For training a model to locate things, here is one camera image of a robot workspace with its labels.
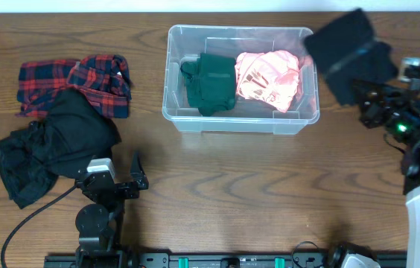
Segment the black garment with band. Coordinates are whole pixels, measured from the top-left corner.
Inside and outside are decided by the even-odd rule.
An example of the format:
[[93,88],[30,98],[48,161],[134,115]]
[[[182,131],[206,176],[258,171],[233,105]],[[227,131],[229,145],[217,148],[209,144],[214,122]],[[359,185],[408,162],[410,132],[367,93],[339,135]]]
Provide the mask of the black garment with band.
[[304,39],[304,47],[341,105],[354,106],[354,80],[386,83],[398,68],[392,48],[380,41],[366,13],[358,8]]

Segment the dark green garment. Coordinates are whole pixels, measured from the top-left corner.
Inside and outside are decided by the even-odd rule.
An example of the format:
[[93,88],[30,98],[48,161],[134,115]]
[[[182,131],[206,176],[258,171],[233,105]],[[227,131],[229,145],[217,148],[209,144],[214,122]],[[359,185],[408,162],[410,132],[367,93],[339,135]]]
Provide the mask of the dark green garment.
[[235,58],[207,53],[201,53],[196,61],[184,62],[180,72],[189,106],[206,117],[233,109],[237,82],[235,64]]

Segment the pink printed t-shirt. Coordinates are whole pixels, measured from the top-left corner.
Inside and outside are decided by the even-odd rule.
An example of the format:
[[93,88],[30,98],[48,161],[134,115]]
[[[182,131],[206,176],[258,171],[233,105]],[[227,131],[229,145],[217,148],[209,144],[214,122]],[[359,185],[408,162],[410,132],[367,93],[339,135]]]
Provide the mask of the pink printed t-shirt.
[[286,113],[302,99],[302,69],[313,62],[309,56],[298,58],[288,51],[243,52],[236,58],[236,95],[262,101]]

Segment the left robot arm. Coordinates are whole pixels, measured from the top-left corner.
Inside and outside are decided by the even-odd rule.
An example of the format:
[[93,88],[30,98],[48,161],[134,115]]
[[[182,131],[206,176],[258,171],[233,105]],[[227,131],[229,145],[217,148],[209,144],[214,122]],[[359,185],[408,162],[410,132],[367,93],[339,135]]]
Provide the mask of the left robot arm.
[[93,159],[76,186],[92,204],[77,214],[75,225],[79,246],[75,252],[77,268],[126,268],[133,265],[133,256],[121,245],[125,201],[139,198],[149,182],[134,153],[129,182],[115,181],[115,168],[109,158]]

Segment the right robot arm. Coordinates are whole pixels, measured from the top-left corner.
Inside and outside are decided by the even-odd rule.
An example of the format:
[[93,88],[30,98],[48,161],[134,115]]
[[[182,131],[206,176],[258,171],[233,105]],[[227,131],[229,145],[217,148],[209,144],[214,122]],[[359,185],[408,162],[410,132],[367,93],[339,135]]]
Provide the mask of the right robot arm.
[[409,240],[400,267],[420,267],[420,97],[417,89],[356,80],[351,85],[360,109],[360,122],[368,129],[382,127],[385,136],[403,144],[400,162],[408,213]]

